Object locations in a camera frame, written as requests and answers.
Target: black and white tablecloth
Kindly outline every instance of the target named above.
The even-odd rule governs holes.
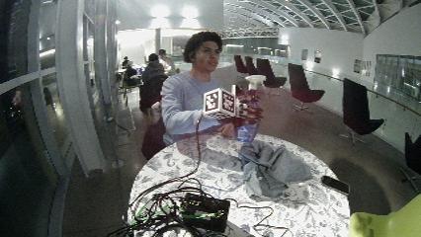
[[[291,232],[284,236],[309,237],[348,236],[351,209],[348,197],[323,186],[324,175],[336,178],[328,165],[305,149],[276,137],[259,134],[256,140],[273,146],[284,146],[303,157],[312,168],[312,180],[288,186],[281,198],[273,201],[255,201],[247,194],[243,178],[243,162],[239,151],[243,143],[220,135],[201,135],[201,163],[197,172],[191,176],[203,185],[203,190],[213,198],[233,198],[240,205],[269,206],[273,214],[263,224],[285,227]],[[173,177],[188,174],[197,164],[196,138],[188,138],[168,146],[143,168],[132,187],[131,202],[139,193]],[[179,184],[167,185],[156,190],[165,193]],[[237,208],[232,202],[229,221],[253,236],[281,236],[283,229],[253,226],[271,214],[269,208]]]

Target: gray cloth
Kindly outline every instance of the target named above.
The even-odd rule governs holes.
[[[288,184],[312,179],[309,165],[284,146],[255,140],[241,147],[240,158],[248,195],[256,200],[280,198]]]

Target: wire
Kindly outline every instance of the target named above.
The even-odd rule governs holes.
[[[203,192],[201,184],[200,184],[199,180],[191,178],[191,179],[187,179],[185,181],[181,181],[184,178],[189,177],[191,175],[193,175],[197,172],[199,166],[200,166],[200,163],[201,163],[201,149],[200,149],[200,139],[199,139],[199,124],[201,122],[201,119],[203,119],[203,114],[200,115],[200,117],[197,119],[197,122],[196,122],[196,132],[195,133],[196,133],[196,148],[197,148],[199,159],[197,159],[197,164],[196,164],[195,169],[187,175],[180,176],[180,177],[175,177],[175,178],[159,183],[157,185],[153,185],[152,187],[145,189],[137,195],[137,197],[131,202],[130,207],[128,207],[128,212],[132,211],[132,215],[135,216],[136,224],[131,224],[131,223],[127,222],[127,219],[128,219],[127,215],[128,215],[128,213],[126,213],[124,216],[123,216],[123,221],[124,221],[126,227],[123,227],[119,230],[114,231],[108,236],[111,236],[114,234],[116,234],[116,236],[120,236],[122,234],[124,234],[124,236],[131,236],[131,234],[134,234],[134,230],[136,230],[136,229],[137,230],[140,230],[140,229],[148,230],[148,229],[153,229],[155,226],[160,226],[163,224],[164,218],[160,215],[156,216],[157,208],[160,209],[160,213],[164,213],[164,215],[167,215],[167,217],[171,217],[172,221],[180,223],[179,218],[176,218],[176,211],[177,211],[177,209],[176,209],[175,201],[173,201],[172,197],[169,197],[171,194],[176,194],[179,192],[197,192],[197,193],[200,193],[201,196],[212,197],[211,195],[208,195],[208,194],[205,194]],[[189,180],[193,180],[193,181],[197,182],[200,189],[197,189],[195,187],[183,187],[181,188],[184,183],[187,181],[189,181]],[[135,211],[136,211],[136,209],[139,207],[140,200],[143,199],[143,197],[147,194],[149,194],[153,190],[159,189],[160,187],[163,187],[167,184],[171,184],[173,182],[181,182],[177,190],[175,190],[175,191],[167,193],[167,194],[155,195],[153,199],[156,199],[156,201],[155,201],[152,207],[145,211],[145,213],[140,213],[141,217],[137,217],[137,214],[135,213]],[[164,198],[168,198],[168,200],[172,203],[172,211],[171,212],[168,212],[168,209],[165,209],[165,207],[161,205],[161,201],[163,201]]]
[[[281,234],[280,237],[283,237],[285,235],[287,232],[289,232],[293,236],[293,233],[291,232],[289,228],[287,227],[283,227],[283,226],[275,226],[275,225],[267,225],[267,224],[263,224],[263,222],[272,216],[273,214],[273,209],[272,207],[269,206],[248,206],[248,205],[239,205],[239,202],[233,199],[233,198],[225,198],[225,200],[232,200],[235,203],[236,203],[236,207],[237,208],[249,208],[249,209],[269,209],[271,210],[271,214],[267,215],[263,220],[256,224],[253,225],[253,229],[260,233],[260,230],[257,230],[257,227],[265,227],[265,229],[268,228],[273,228],[273,229],[283,229],[284,230],[284,233]]]

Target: ceiling light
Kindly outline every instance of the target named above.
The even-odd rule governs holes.
[[[151,15],[156,18],[165,18],[169,16],[169,9],[164,5],[156,5],[152,7]]]
[[[191,6],[184,7],[181,15],[187,19],[197,18],[197,16],[199,16],[197,8],[191,7]]]

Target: black wire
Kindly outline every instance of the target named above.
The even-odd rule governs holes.
[[[239,205],[239,202],[233,199],[233,198],[225,198],[225,200],[232,200],[235,203],[236,203],[236,207],[237,208],[249,208],[249,209],[269,209],[271,210],[271,214],[267,215],[263,220],[256,224],[253,225],[253,229],[260,232],[260,230],[257,230],[257,227],[265,227],[265,228],[273,228],[273,229],[283,229],[284,230],[284,233],[281,234],[280,237],[283,237],[285,235],[287,232],[289,232],[293,236],[293,233],[291,232],[289,228],[287,227],[283,227],[283,226],[275,226],[275,225],[267,225],[267,224],[263,224],[263,222],[272,216],[273,214],[273,209],[272,207],[269,206],[248,206],[248,205]]]
[[[131,131],[130,131],[126,127],[123,127],[122,125],[119,125],[119,123],[116,122],[115,119],[112,119],[111,121],[115,122],[116,125],[118,125],[122,129],[127,130],[127,131],[128,131],[128,136],[131,136]]]
[[[201,150],[200,150],[200,141],[199,141],[199,124],[200,124],[200,122],[201,122],[201,119],[203,119],[203,114],[200,115],[200,117],[199,117],[199,119],[197,119],[197,122],[196,122],[196,147],[197,147],[197,153],[199,153],[199,160],[197,160],[197,165],[196,165],[195,169],[193,169],[192,172],[189,172],[187,175],[180,176],[180,177],[176,177],[176,178],[172,178],[172,179],[169,179],[169,180],[161,182],[160,184],[157,184],[157,185],[149,187],[148,189],[145,189],[145,190],[137,195],[137,197],[136,197],[135,200],[131,202],[130,207],[128,207],[128,209],[131,210],[132,207],[134,207],[134,205],[135,205],[135,203],[137,204],[137,205],[135,206],[135,208],[131,210],[131,211],[132,211],[132,215],[134,215],[135,220],[136,220],[136,223],[135,223],[135,224],[131,224],[131,223],[128,223],[128,222],[126,221],[126,220],[128,219],[128,218],[127,218],[127,214],[128,214],[128,213],[126,213],[124,216],[123,216],[123,217],[124,217],[123,220],[124,220],[126,227],[123,227],[123,228],[120,228],[119,230],[114,231],[108,236],[111,236],[112,234],[119,234],[119,235],[120,235],[123,232],[126,233],[127,236],[130,236],[134,230],[136,230],[136,229],[137,229],[137,230],[140,230],[140,229],[144,229],[144,230],[145,230],[145,229],[153,229],[153,226],[157,225],[157,223],[159,223],[159,222],[157,222],[159,218],[152,218],[152,216],[155,215],[155,213],[156,213],[156,211],[157,211],[157,210],[156,210],[156,208],[157,208],[157,207],[156,207],[157,203],[160,203],[160,205],[159,205],[160,211],[163,211],[164,213],[167,213],[165,210],[164,210],[164,207],[161,206],[161,200],[157,199],[157,202],[153,203],[152,207],[151,207],[149,210],[148,210],[148,214],[141,217],[141,218],[145,218],[145,219],[147,219],[147,223],[143,223],[143,222],[145,222],[145,221],[143,221],[143,220],[137,217],[137,214],[135,213],[135,211],[137,210],[137,207],[139,207],[139,204],[140,204],[140,199],[141,199],[147,194],[149,194],[153,190],[159,189],[160,187],[165,186],[165,185],[169,184],[169,183],[180,182],[184,178],[187,178],[188,176],[191,176],[192,174],[195,174],[195,173],[197,172],[197,169],[199,169],[199,166],[200,166],[200,163],[201,163]],[[199,186],[200,186],[200,189],[193,188],[193,187],[189,187],[189,188],[179,188],[177,191],[179,191],[179,192],[180,192],[180,190],[185,190],[185,191],[189,191],[189,192],[196,191],[196,192],[199,192],[203,196],[211,196],[211,195],[207,195],[207,194],[203,192],[203,190],[201,190],[201,184],[200,184],[199,180],[196,180],[196,179],[192,179],[192,180],[195,180],[195,181],[197,182],[197,184],[199,184]],[[167,214],[168,214],[168,216],[172,216],[172,220],[173,220],[173,221],[179,222],[179,220],[175,218],[175,217],[176,217],[176,209],[173,209],[172,212],[169,212],[169,213],[167,213]]]

